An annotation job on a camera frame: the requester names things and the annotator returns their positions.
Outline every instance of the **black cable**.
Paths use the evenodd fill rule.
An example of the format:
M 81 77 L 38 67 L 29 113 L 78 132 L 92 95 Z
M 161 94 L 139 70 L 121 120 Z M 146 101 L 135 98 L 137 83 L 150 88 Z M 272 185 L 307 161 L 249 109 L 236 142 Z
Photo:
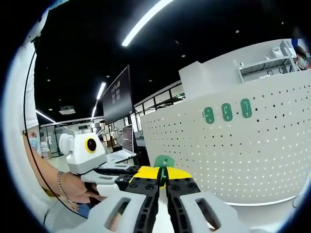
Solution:
M 300 196 L 300 195 L 296 195 L 296 197 L 293 199 L 292 206 L 293 206 L 294 209 L 297 208 L 297 206 L 294 206 L 294 202 L 295 202 L 296 198 L 298 198 L 299 196 Z
M 34 52 L 34 54 L 33 54 L 33 57 L 31 58 L 31 61 L 30 61 L 30 65 L 29 65 L 28 72 L 27 72 L 26 83 L 25 83 L 25 90 L 24 90 L 24 103 L 23 103 L 23 111 L 24 111 L 24 114 L 23 114 L 23 115 L 24 115 L 25 134 L 26 134 L 26 137 L 27 137 L 28 146 L 29 146 L 29 148 L 30 148 L 30 152 L 31 152 L 31 155 L 32 155 L 32 157 L 33 157 L 33 160 L 34 160 L 34 162 L 35 162 L 35 166 L 36 166 L 36 168 L 38 169 L 39 174 L 40 174 L 40 176 L 42 177 L 42 179 L 43 179 L 44 183 L 46 184 L 46 186 L 48 187 L 48 189 L 53 193 L 53 195 L 54 195 L 68 210 L 70 210 L 71 212 L 73 212 L 73 213 L 75 213 L 75 214 L 77 214 L 77 215 L 79 215 L 79 216 L 81 216 L 81 217 L 83 217 L 83 218 L 86 218 L 86 217 L 82 216 L 81 214 L 79 214 L 79 213 L 77 213 L 77 212 L 71 210 L 65 203 L 63 203 L 63 202 L 60 200 L 60 198 L 57 196 L 57 194 L 51 189 L 51 187 L 49 186 L 49 184 L 47 183 L 47 181 L 44 179 L 44 177 L 43 177 L 43 175 L 42 175 L 42 173 L 41 173 L 41 171 L 40 171 L 40 169 L 39 169 L 39 166 L 38 166 L 38 164 L 37 164 L 37 162 L 36 162 L 36 160 L 35 160 L 35 156 L 34 156 L 34 153 L 33 153 L 33 149 L 32 149 L 32 147 L 31 147 L 31 145 L 30 145 L 30 141 L 29 141 L 29 137 L 28 137 L 28 131 L 27 131 L 27 124 L 26 124 L 26 107 L 25 107 L 25 101 L 26 101 L 27 82 L 28 82 L 28 78 L 29 78 L 30 68 L 31 68 L 31 65 L 32 65 L 32 63 L 33 63 L 33 60 L 34 60 L 34 57 L 35 57 L 35 53 L 36 53 L 37 48 L 35 49 L 35 52 Z
M 272 73 L 272 75 L 274 75 L 274 73 L 273 73 L 273 71 L 272 71 L 272 70 L 268 70 L 268 71 L 267 71 L 267 74 L 268 74 L 268 75 L 270 75 L 270 74 L 269 74 L 269 72 L 271 72 L 271 73 Z
M 285 70 L 284 70 L 283 67 L 279 67 L 279 68 L 278 68 L 278 71 L 279 71 L 280 74 L 285 74 Z

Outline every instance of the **green part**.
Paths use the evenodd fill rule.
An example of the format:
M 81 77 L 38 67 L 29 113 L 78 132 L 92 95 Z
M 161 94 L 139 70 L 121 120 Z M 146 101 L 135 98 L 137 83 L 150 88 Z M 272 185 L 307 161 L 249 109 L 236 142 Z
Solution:
M 206 107 L 202 112 L 207 124 L 213 124 L 215 121 L 214 112 L 211 107 Z
M 156 159 L 155 159 L 155 165 L 154 167 L 174 167 L 175 165 L 175 160 L 168 156 L 168 155 L 159 155 Z
M 222 105 L 223 118 L 225 121 L 232 121 L 232 110 L 231 105 L 228 103 L 224 103 Z
M 241 109 L 244 118 L 250 118 L 252 116 L 252 108 L 249 99 L 241 100 Z
M 165 168 L 168 166 L 174 167 L 174 165 L 175 165 L 175 160 L 168 155 L 159 155 L 155 159 L 155 166 L 154 167 L 159 167 L 160 172 L 161 172 L 160 186 L 164 186 L 166 179 L 167 179 L 167 177 L 165 175 Z

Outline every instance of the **yellow part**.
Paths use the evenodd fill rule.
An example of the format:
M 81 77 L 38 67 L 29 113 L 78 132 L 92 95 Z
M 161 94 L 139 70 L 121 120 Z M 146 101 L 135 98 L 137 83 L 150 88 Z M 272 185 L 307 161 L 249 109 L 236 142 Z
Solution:
M 134 177 L 140 177 L 145 179 L 157 179 L 157 174 L 159 172 L 159 167 L 150 167 L 150 166 L 142 166 L 138 172 L 132 177 L 131 181 Z
M 89 153 L 94 153 L 95 151 L 96 151 L 96 148 L 97 148 L 97 146 L 96 146 L 96 148 L 95 148 L 95 150 L 94 151 L 91 151 L 88 147 L 87 147 L 87 142 L 88 142 L 88 140 L 89 139 L 93 139 L 93 138 L 88 138 L 88 139 L 86 139 L 86 141 L 85 141 L 85 144 L 86 144 L 86 150 L 89 152 Z
M 175 167 L 169 167 L 169 166 L 166 168 L 167 168 L 170 180 L 192 178 L 192 176 L 186 171 L 177 169 Z

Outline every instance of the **computer screen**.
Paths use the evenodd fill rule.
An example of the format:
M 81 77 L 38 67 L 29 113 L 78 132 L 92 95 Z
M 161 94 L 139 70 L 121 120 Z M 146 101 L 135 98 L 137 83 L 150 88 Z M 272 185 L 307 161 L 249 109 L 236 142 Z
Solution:
M 101 100 L 105 124 L 116 122 L 133 113 L 129 66 L 107 88 Z
M 132 125 L 125 126 L 122 131 L 122 147 L 123 149 L 134 152 L 133 150 L 133 127 Z

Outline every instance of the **laptop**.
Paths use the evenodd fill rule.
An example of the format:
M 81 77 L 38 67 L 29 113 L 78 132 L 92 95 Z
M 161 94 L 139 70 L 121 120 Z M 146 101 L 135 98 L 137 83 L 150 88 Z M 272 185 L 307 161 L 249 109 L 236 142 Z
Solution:
M 122 150 L 106 155 L 107 160 L 113 163 L 120 163 L 136 156 L 134 153 L 133 126 L 125 126 L 122 130 Z

